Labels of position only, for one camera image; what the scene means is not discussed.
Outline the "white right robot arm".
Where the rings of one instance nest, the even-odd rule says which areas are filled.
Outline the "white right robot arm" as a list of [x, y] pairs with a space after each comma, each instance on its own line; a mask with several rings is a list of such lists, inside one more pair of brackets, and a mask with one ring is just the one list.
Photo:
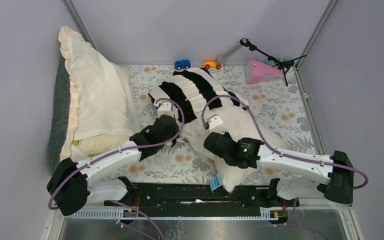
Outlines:
[[228, 133], [212, 132], [205, 139], [204, 148], [223, 159], [229, 166], [241, 169], [277, 169], [300, 177], [270, 182], [267, 201], [273, 206], [285, 200], [323, 196], [338, 204], [353, 203], [353, 165], [345, 152], [333, 155], [310, 155], [275, 148], [261, 140], [244, 137], [234, 141]]

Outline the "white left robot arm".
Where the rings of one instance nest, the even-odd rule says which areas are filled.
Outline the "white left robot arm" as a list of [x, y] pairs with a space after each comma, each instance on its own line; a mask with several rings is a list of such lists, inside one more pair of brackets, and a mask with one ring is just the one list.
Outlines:
[[114, 149], [77, 162], [71, 158], [62, 160], [46, 186], [50, 194], [48, 208], [69, 216], [84, 206], [109, 200], [124, 206], [132, 204], [134, 190], [120, 179], [103, 178], [114, 170], [155, 155], [164, 145], [175, 141], [183, 127], [173, 116], [162, 115]]

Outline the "black white striped pillowcase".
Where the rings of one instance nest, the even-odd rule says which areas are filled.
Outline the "black white striped pillowcase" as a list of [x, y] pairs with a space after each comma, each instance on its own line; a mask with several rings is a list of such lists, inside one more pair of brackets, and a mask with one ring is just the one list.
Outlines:
[[226, 106], [237, 106], [243, 110], [248, 109], [248, 102], [244, 98], [226, 90], [203, 67], [174, 71], [148, 95], [152, 103], [161, 98], [171, 99], [176, 102], [183, 111], [186, 124], [200, 118], [207, 102], [215, 96], [229, 95], [237, 97], [242, 101], [242, 104], [230, 98], [221, 97], [211, 102], [206, 108], [207, 111]]

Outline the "white pillow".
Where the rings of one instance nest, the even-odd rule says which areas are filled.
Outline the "white pillow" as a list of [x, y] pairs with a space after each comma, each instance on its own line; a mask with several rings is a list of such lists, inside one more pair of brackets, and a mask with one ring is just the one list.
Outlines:
[[234, 142], [234, 146], [229, 147], [233, 150], [237, 147], [238, 141], [243, 138], [261, 140], [259, 132], [262, 133], [264, 139], [273, 147], [286, 149], [287, 143], [269, 128], [257, 123], [255, 126], [253, 118], [250, 116], [247, 103], [239, 103], [236, 100], [227, 98], [226, 95], [215, 99], [207, 108], [204, 108], [207, 101], [203, 98], [197, 101], [179, 100], [178, 104], [183, 110], [185, 117], [185, 125], [183, 127], [181, 137], [187, 141], [191, 147], [201, 156], [213, 159], [217, 170], [217, 176], [221, 181], [221, 185], [229, 193], [234, 188], [243, 184], [244, 180], [257, 171], [256, 168], [247, 167], [239, 168], [237, 166], [229, 166], [223, 158], [212, 153], [204, 147], [205, 142], [214, 143], [214, 138], [209, 138], [210, 130], [204, 127], [201, 115], [204, 119], [210, 117], [219, 117], [223, 122], [223, 127], [227, 130], [224, 135], [228, 140]]

